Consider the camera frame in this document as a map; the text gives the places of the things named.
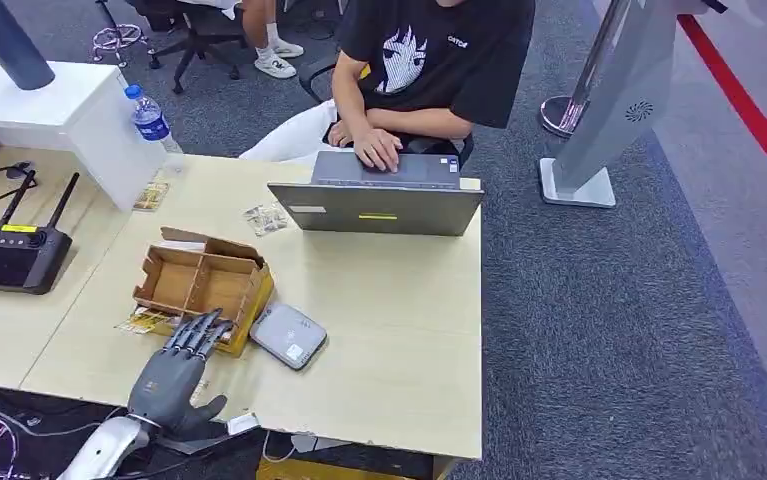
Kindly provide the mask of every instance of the laptop touchpad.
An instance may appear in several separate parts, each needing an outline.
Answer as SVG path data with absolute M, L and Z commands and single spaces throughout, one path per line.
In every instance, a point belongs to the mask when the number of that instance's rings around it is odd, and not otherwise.
M 398 171 L 381 172 L 377 169 L 363 168 L 363 182 L 424 182 L 427 180 L 427 162 L 402 159 Z

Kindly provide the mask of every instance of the person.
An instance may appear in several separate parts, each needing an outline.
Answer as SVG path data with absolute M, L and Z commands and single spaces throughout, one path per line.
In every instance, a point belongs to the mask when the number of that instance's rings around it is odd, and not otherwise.
M 231 20 L 236 18 L 236 7 L 241 6 L 242 28 L 248 42 L 256 49 L 253 66 L 274 78 L 286 79 L 297 75 L 297 70 L 287 58 L 304 54 L 304 48 L 289 43 L 277 30 L 277 0 L 180 0 L 194 5 L 220 8 Z
M 320 151 L 352 146 L 367 166 L 397 171 L 418 137 L 453 148 L 474 124 L 506 128 L 534 10 L 533 0 L 352 0 L 334 99 L 240 158 L 312 165 Z

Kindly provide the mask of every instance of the laptop keyboard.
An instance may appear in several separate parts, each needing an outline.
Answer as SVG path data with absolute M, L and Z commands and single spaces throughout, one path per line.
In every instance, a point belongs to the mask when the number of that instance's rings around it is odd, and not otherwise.
M 406 187 L 406 188 L 424 188 L 437 190 L 450 190 L 453 185 L 439 183 L 420 183 L 420 182 L 375 182 L 373 180 L 329 180 L 321 179 L 320 185 L 332 185 L 334 187 Z

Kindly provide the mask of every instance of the black t-shirt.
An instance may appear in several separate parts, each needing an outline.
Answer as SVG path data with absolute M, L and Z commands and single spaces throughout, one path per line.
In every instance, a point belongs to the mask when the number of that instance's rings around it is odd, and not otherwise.
M 504 128 L 533 26 L 533 0 L 352 0 L 342 50 L 368 62 L 366 108 L 450 108 Z

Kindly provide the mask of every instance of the bottle cap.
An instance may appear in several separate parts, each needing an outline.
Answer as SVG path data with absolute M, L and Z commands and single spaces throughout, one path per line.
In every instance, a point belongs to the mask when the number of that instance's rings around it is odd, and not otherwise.
M 142 96 L 142 87 L 138 86 L 137 84 L 130 85 L 124 89 L 124 95 L 126 95 L 130 100 L 135 100 Z

